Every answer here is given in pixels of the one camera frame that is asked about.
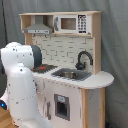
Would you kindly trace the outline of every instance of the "microwave handle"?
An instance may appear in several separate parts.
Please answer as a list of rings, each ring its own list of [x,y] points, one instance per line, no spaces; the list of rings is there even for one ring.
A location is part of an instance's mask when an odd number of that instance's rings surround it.
[[[56,18],[54,19],[54,27],[55,27],[55,30],[56,30],[56,31],[59,30],[59,29],[58,29],[58,26],[57,26],[57,22],[58,22],[58,17],[56,17]]]
[[[50,102],[47,103],[47,117],[49,120],[51,120],[51,115],[49,114],[49,110],[50,110]]]

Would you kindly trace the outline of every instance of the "sink basin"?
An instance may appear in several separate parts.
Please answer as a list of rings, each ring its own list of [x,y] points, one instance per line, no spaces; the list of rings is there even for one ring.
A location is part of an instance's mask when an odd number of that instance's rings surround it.
[[[52,76],[54,77],[75,80],[75,81],[85,80],[91,75],[92,73],[87,72],[87,71],[81,71],[81,70],[69,69],[69,68],[62,68],[52,73]]]

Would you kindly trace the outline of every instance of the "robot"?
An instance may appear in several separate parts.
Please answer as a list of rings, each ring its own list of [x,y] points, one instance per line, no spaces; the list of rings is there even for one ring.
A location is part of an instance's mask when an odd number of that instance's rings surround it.
[[[0,73],[7,75],[7,88],[0,98],[0,106],[10,111],[19,128],[52,128],[50,121],[39,113],[31,72],[41,64],[41,50],[36,45],[12,42],[0,50]]]

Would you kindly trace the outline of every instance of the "backsplash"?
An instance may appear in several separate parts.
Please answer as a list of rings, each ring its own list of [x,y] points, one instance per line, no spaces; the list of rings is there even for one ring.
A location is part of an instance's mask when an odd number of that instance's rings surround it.
[[[81,51],[89,52],[93,57],[93,39],[80,36],[62,35],[34,35],[33,44],[38,45],[42,50],[44,64],[56,66],[68,66],[75,68],[78,62],[78,54]],[[87,71],[92,72],[89,58],[82,55],[81,62],[86,62]]]

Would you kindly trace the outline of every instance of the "countertop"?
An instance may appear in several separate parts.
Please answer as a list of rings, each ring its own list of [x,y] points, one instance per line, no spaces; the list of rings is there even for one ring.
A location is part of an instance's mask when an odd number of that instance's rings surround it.
[[[35,73],[33,72],[33,76],[34,77],[41,77],[43,79],[47,79],[47,80],[52,80],[52,81],[56,81],[56,82],[62,82],[64,84],[71,84],[73,86],[77,86],[79,88],[84,88],[84,89],[96,89],[96,88],[103,88],[103,87],[107,87],[109,85],[111,85],[114,81],[114,77],[107,72],[101,71],[96,75],[91,75],[90,77],[88,77],[87,79],[83,80],[83,81],[73,81],[73,80],[67,80],[64,78],[58,78],[58,77],[54,77],[51,74],[61,68],[64,67],[57,67],[55,69],[52,69],[51,71],[48,71],[44,74],[39,74],[39,73]]]

